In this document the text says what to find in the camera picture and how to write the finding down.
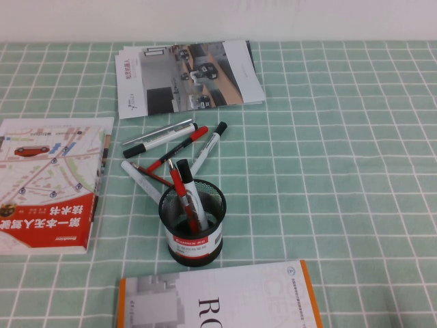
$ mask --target black mesh pen holder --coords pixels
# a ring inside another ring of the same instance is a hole
[[[222,222],[226,213],[225,196],[212,183],[194,179],[208,220],[209,228],[193,235],[174,187],[168,188],[159,201],[159,217],[165,226],[171,256],[187,267],[211,263],[223,247]]]

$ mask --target silver pen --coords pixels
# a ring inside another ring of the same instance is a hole
[[[164,133],[164,132],[169,131],[169,130],[174,130],[175,128],[177,128],[179,126],[188,125],[190,123],[193,123],[193,119],[192,118],[189,118],[189,119],[187,119],[185,121],[182,121],[182,122],[179,122],[179,123],[176,123],[176,124],[166,125],[166,126],[163,126],[162,128],[157,128],[157,129],[155,129],[153,131],[150,131],[146,135],[140,135],[138,137],[135,137],[134,139],[126,140],[126,141],[122,142],[122,145],[125,146],[125,145],[128,145],[128,144],[131,144],[132,142],[136,142],[136,141],[139,141],[139,140],[142,140],[142,139],[145,139],[145,138],[150,138],[150,137],[153,137],[153,136],[158,135],[160,133]]]

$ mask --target marker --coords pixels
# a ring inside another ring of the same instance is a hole
[[[206,220],[205,210],[200,202],[199,193],[197,192],[188,161],[186,159],[181,159],[177,162],[177,164],[182,182],[184,183],[184,187],[186,189],[188,201],[190,204],[192,204],[194,215],[197,216],[197,220],[199,221],[200,230],[207,230],[209,225],[208,221]]]
[[[197,174],[197,171],[199,171],[199,169],[202,166],[203,162],[208,157],[208,154],[210,153],[210,151],[212,150],[214,145],[217,143],[217,141],[220,139],[221,134],[223,133],[223,131],[226,130],[226,128],[227,128],[227,124],[226,123],[220,122],[218,124],[218,126],[216,127],[216,130],[212,134],[211,139],[208,141],[206,146],[200,151],[199,157],[197,157],[197,159],[195,160],[195,162],[191,166],[191,174],[192,175],[195,176]]]
[[[189,119],[187,119],[185,121],[182,121],[182,122],[179,122],[179,123],[176,123],[176,124],[166,125],[166,126],[163,126],[162,128],[157,128],[157,129],[155,129],[153,131],[150,131],[146,135],[140,135],[138,137],[135,137],[134,139],[129,139],[127,141],[123,141],[122,145],[125,146],[125,145],[128,145],[128,144],[131,144],[132,142],[136,142],[136,141],[139,141],[139,140],[142,140],[142,139],[150,138],[150,137],[159,135],[159,134],[167,132],[167,131],[177,130],[178,127],[185,126],[185,125],[188,125],[190,123],[193,123],[193,119],[192,118],[189,118]]]
[[[155,169],[157,169],[162,164],[167,162],[171,157],[175,156],[179,151],[181,151],[182,149],[184,149],[188,145],[191,145],[191,143],[193,141],[198,140],[202,135],[204,135],[207,132],[208,132],[208,127],[202,126],[198,130],[196,130],[190,137],[186,138],[183,142],[178,144],[175,148],[170,150],[168,153],[166,153],[164,156],[162,156],[160,159],[158,159],[155,163],[150,165],[146,170],[149,172],[153,172]]]
[[[131,164],[135,169],[137,169],[138,171],[140,171],[141,173],[144,173],[146,176],[149,176],[150,178],[152,178],[152,179],[154,179],[154,180],[156,180],[156,181],[158,181],[158,182],[161,182],[163,185],[166,185],[166,186],[168,186],[168,187],[172,187],[172,186],[173,186],[173,185],[171,184],[171,182],[168,182],[167,180],[161,178],[160,176],[157,176],[156,174],[147,171],[144,167],[139,166],[139,165],[137,165],[137,164],[135,164],[135,163],[133,163],[133,162],[130,162],[130,164]]]
[[[159,191],[152,186],[128,161],[122,161],[122,168],[157,203],[161,199]]]
[[[190,125],[187,126],[186,128],[181,128],[180,130],[177,131],[168,131],[166,134],[160,135],[153,140],[149,140],[147,142],[143,142],[140,143],[139,145],[126,149],[125,151],[123,151],[123,155],[126,159],[129,159],[130,157],[140,155],[144,152],[147,152],[148,150],[158,147],[159,145],[166,144],[169,141],[187,135],[196,130],[197,130],[197,124],[190,123]]]
[[[179,196],[182,207],[185,210],[191,232],[193,234],[198,234],[199,225],[197,223],[197,218],[193,215],[193,210],[190,206],[190,202],[188,201],[184,183],[182,183],[182,180],[180,179],[179,171],[178,169],[176,169],[176,166],[173,164],[171,159],[169,159],[169,169],[170,169],[170,175],[173,178],[173,182],[175,184],[176,193]]]

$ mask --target grid pattern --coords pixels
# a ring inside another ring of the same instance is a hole
[[[121,276],[187,270],[120,142],[188,117],[229,125],[199,171],[228,205],[209,267],[304,258],[325,327],[437,327],[437,42],[251,44],[265,104],[122,121],[125,44],[0,44],[0,119],[115,116],[88,253],[0,257],[0,327],[115,326]]]

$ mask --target map illustration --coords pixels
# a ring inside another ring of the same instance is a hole
[[[104,138],[99,126],[8,131],[0,148],[0,204],[47,205],[93,193]]]

